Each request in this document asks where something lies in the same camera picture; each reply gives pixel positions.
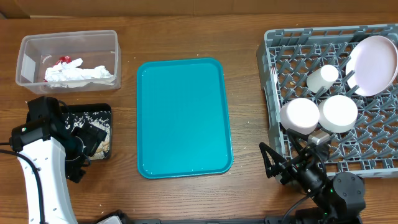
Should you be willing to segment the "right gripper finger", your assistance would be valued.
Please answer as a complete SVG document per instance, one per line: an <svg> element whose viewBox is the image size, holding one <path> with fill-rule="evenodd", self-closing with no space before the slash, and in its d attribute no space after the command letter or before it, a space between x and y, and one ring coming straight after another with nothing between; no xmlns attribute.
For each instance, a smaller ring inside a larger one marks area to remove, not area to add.
<svg viewBox="0 0 398 224"><path fill-rule="evenodd" d="M266 176L269 179L271 177L277 177L278 175L282 178L287 177L285 170L285 163L287 160L264 142L259 143L259 148L264 160Z"/></svg>
<svg viewBox="0 0 398 224"><path fill-rule="evenodd" d="M287 129L286 135L295 149L303 149L303 146L300 144L300 140L304 140L305 142L308 141L308 135L299 133L293 129Z"/></svg>

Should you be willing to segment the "white bowl with peanuts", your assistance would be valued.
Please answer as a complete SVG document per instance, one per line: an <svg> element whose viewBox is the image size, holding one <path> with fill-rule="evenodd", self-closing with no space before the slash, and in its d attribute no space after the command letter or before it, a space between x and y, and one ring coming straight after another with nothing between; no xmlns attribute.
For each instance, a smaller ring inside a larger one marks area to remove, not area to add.
<svg viewBox="0 0 398 224"><path fill-rule="evenodd" d="M280 109L280 122L284 129L292 129L304 135L315 130L319 118L317 105L306 98L296 98Z"/></svg>

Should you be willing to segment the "white bowl with rice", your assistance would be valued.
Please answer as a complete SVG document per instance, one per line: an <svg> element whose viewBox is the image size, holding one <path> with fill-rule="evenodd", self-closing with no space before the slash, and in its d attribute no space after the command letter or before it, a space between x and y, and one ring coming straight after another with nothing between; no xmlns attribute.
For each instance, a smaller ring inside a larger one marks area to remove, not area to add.
<svg viewBox="0 0 398 224"><path fill-rule="evenodd" d="M335 95L323 100L319 105L320 125L333 133L345 133L354 128L358 117L356 103L347 96Z"/></svg>

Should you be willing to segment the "white upturned cup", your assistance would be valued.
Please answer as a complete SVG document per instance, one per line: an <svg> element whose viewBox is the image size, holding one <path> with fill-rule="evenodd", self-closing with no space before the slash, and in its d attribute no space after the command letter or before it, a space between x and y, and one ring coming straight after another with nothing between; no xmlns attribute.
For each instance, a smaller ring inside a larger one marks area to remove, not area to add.
<svg viewBox="0 0 398 224"><path fill-rule="evenodd" d="M329 89L337 78L338 69L332 65L324 65L307 77L307 87L317 93L321 87Z"/></svg>

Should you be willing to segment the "white napkin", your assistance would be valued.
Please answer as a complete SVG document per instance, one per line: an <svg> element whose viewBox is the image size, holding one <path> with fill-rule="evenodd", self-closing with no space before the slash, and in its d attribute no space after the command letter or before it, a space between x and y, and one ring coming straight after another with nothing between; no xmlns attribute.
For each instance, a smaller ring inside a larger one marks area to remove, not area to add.
<svg viewBox="0 0 398 224"><path fill-rule="evenodd" d="M111 74L104 65L95 68L80 68L83 59L78 58L70 63L60 63L45 71L44 82L51 87L77 88L89 83L114 85L116 76Z"/></svg>

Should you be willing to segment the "red snack wrapper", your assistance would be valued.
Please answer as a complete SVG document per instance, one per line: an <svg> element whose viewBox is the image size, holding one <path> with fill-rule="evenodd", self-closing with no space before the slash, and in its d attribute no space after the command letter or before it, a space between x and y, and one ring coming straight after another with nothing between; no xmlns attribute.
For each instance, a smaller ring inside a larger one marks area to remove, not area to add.
<svg viewBox="0 0 398 224"><path fill-rule="evenodd" d="M58 65L60 63L70 63L72 60L69 56L64 56L60 57L59 60L55 63L55 65Z"/></svg>

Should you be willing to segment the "white round plate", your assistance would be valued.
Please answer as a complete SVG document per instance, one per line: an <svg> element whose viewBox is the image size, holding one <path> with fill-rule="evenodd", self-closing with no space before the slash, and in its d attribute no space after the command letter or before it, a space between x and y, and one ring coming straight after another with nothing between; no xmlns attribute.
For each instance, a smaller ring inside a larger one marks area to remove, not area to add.
<svg viewBox="0 0 398 224"><path fill-rule="evenodd" d="M397 47L387 37L375 35L362 40L350 53L346 73L357 95L373 96L389 87L397 76Z"/></svg>

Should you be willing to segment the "white plastic fork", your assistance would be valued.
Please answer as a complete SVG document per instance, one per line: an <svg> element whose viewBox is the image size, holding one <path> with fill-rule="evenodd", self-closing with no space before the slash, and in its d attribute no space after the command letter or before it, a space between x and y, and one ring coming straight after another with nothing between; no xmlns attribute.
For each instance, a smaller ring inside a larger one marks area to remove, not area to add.
<svg viewBox="0 0 398 224"><path fill-rule="evenodd" d="M277 87L277 83L278 83L278 73L277 73L277 69L275 67L272 67L270 69L270 74L273 77L273 81L274 81L274 85L275 87Z"/></svg>

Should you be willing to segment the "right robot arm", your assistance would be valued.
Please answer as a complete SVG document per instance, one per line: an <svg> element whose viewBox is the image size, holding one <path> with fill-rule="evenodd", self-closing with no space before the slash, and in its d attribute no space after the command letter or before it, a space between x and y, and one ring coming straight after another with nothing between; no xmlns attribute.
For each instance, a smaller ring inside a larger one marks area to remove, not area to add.
<svg viewBox="0 0 398 224"><path fill-rule="evenodd" d="M297 156L287 160L264 142L259 148L266 176L282 185L298 184L305 196L283 216L265 217L265 223L361 223L360 213L366 208L362 177L340 172L333 178L326 173L331 136L323 130L304 135L286 130Z"/></svg>

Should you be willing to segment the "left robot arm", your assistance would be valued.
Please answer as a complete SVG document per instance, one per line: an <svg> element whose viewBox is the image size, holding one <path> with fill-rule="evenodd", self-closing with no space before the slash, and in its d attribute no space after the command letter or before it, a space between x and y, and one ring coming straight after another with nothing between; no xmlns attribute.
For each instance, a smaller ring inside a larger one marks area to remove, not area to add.
<svg viewBox="0 0 398 224"><path fill-rule="evenodd" d="M9 142L24 174L28 221L76 223L67 181L81 180L107 133L89 123L67 128L56 98L41 96L27 105L27 122L12 130Z"/></svg>

